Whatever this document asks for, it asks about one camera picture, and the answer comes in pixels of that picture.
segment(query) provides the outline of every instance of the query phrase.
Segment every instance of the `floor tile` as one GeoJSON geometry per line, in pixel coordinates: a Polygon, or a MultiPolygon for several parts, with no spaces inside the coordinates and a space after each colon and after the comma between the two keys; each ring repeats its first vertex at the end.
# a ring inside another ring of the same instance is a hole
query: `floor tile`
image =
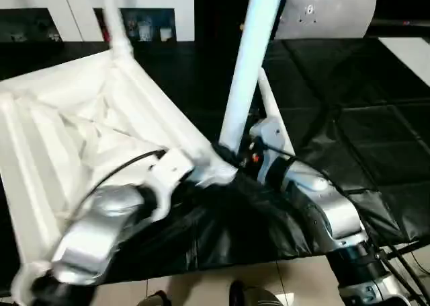
{"type": "Polygon", "coordinates": [[[278,262],[289,306],[344,306],[337,279],[324,256],[278,262]]]}
{"type": "Polygon", "coordinates": [[[105,284],[98,288],[91,306],[136,306],[146,298],[146,288],[146,280],[105,284]]]}
{"type": "Polygon", "coordinates": [[[285,302],[276,263],[153,278],[148,280],[148,295],[159,290],[165,291],[173,306],[228,306],[230,285],[236,279],[249,286],[263,287],[275,295],[281,295],[279,299],[285,302]]]}

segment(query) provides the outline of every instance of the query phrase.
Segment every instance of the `black cloth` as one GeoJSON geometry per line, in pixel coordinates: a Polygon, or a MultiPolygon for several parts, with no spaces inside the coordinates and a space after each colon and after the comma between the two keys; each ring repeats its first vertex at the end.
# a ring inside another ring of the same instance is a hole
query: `black cloth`
{"type": "MultiPolygon", "coordinates": [[[[105,49],[102,43],[0,45],[0,78],[105,49]]],[[[216,141],[236,50],[135,44],[134,56],[216,141]]],[[[430,89],[377,40],[275,41],[263,66],[296,154],[350,195],[382,235],[376,238],[428,237],[430,89]]],[[[320,254],[290,199],[242,174],[225,187],[184,184],[170,215],[122,246],[107,281],[320,254]]],[[[7,289],[19,264],[4,198],[0,204],[3,257],[10,261],[0,284],[7,289]]]]}

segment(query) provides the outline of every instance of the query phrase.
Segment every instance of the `black mat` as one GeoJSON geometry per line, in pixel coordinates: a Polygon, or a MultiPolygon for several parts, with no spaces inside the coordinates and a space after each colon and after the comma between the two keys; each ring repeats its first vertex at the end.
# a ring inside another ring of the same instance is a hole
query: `black mat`
{"type": "MultiPolygon", "coordinates": [[[[0,45],[0,78],[106,49],[102,43],[0,45]]],[[[211,140],[222,124],[235,51],[135,45],[146,72],[211,140]]],[[[404,243],[430,234],[430,88],[377,40],[272,42],[267,76],[296,153],[327,171],[383,235],[404,243]]],[[[288,195],[238,176],[227,188],[184,186],[169,217],[128,242],[109,281],[319,254],[288,195]]],[[[18,268],[0,199],[6,289],[18,268]]]]}

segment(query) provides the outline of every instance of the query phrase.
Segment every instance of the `table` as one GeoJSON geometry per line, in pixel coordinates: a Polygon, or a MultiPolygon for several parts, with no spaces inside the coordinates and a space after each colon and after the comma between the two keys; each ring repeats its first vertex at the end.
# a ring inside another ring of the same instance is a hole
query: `table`
{"type": "MultiPolygon", "coordinates": [[[[3,44],[0,79],[106,49],[104,43],[3,44]]],[[[236,51],[192,42],[134,45],[136,60],[211,141],[220,132],[236,51]]],[[[428,239],[427,85],[370,39],[274,41],[263,66],[296,154],[342,186],[382,234],[378,241],[428,239]]],[[[245,176],[235,182],[233,191],[180,188],[170,215],[124,244],[107,281],[320,254],[288,195],[259,195],[245,176]]],[[[7,293],[19,258],[4,197],[0,222],[0,287],[7,293]]]]}

